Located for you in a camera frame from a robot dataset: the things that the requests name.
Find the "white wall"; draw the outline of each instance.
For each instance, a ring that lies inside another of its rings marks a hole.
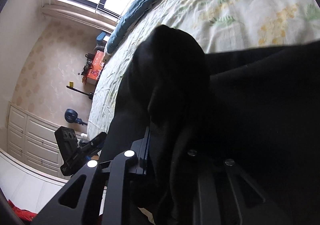
[[[0,13],[0,148],[6,151],[8,103],[23,64],[49,23],[41,15],[42,0],[8,0]]]

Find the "red bag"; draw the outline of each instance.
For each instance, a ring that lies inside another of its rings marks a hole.
[[[8,204],[10,205],[10,207],[13,209],[14,213],[21,219],[24,221],[32,221],[34,219],[34,217],[37,216],[36,213],[32,213],[30,211],[26,211],[26,210],[21,210],[18,207],[14,206],[14,204],[12,203],[12,201],[8,200]]]

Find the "black cloth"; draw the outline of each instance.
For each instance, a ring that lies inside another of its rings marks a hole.
[[[189,34],[157,27],[123,76],[100,161],[150,125],[148,179],[131,198],[157,225],[192,222],[190,148],[234,159],[292,224],[319,224],[319,45],[204,55]]]

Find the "wall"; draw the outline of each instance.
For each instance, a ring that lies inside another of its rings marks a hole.
[[[39,12],[41,0],[8,0],[0,13],[0,148],[6,150],[8,103],[33,45],[49,21]]]
[[[95,39],[100,32],[82,25],[52,21],[33,46],[20,72],[12,102],[47,121],[70,126],[86,133],[87,128],[69,124],[64,119],[67,108],[78,112],[87,122],[91,100],[67,89],[69,81],[74,88],[93,92],[94,86],[82,84],[81,73],[87,53],[93,53]]]

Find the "white dresser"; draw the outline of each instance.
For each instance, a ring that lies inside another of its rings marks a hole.
[[[60,171],[63,160],[54,136],[57,129],[10,106],[8,153],[34,169],[68,180]]]

